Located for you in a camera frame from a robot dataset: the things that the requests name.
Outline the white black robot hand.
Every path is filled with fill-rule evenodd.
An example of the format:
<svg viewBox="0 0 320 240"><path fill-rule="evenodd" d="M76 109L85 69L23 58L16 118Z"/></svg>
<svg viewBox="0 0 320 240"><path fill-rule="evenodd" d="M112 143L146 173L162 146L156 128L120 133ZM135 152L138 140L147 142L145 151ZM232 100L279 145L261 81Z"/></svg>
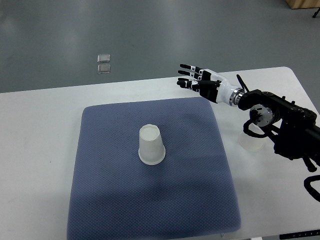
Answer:
<svg viewBox="0 0 320 240"><path fill-rule="evenodd" d="M223 75L198 66L181 64L180 75L177 85L183 89L192 90L210 102L225 103L229 106L237 106L245 90L232 85Z"/></svg>

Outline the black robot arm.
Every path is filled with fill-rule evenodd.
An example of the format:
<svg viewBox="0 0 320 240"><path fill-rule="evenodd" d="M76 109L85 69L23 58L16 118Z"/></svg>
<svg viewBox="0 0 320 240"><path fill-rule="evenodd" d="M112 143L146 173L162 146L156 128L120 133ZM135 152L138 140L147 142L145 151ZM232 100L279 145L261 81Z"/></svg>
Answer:
<svg viewBox="0 0 320 240"><path fill-rule="evenodd" d="M236 76L245 93L238 108L249 110L249 120L243 132L253 138L269 138L275 154L289 160L302 159L309 172L320 165L320 128L312 110L259 89L250 91L240 75Z"/></svg>

